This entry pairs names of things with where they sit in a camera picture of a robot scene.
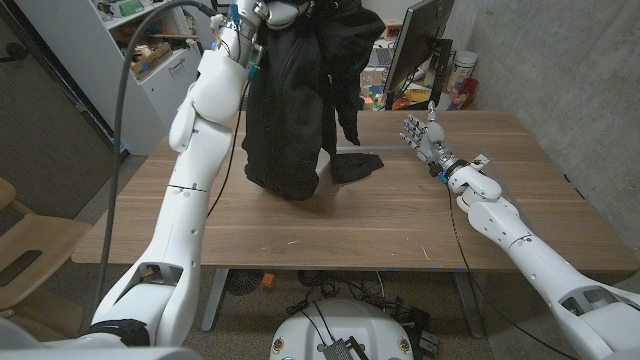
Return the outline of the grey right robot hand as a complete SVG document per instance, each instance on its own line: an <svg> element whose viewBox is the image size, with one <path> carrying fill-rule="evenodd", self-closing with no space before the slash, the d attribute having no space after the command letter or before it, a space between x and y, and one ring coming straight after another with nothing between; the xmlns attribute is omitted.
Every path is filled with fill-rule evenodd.
<svg viewBox="0 0 640 360"><path fill-rule="evenodd" d="M446 183L455 171L468 162L456 157L447 147L445 132L436 119L436 105L431 100L428 103L427 121L423 122L410 114L404 120L405 133L399 136L427 164L430 175Z"/></svg>

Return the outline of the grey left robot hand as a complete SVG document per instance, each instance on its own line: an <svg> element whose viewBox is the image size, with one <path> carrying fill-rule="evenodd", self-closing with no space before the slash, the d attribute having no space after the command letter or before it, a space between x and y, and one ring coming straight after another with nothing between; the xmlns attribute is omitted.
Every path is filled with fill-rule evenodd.
<svg viewBox="0 0 640 360"><path fill-rule="evenodd" d="M271 30L282 30L292 25L310 7L310 1L237 0L239 32L252 38L262 25Z"/></svg>

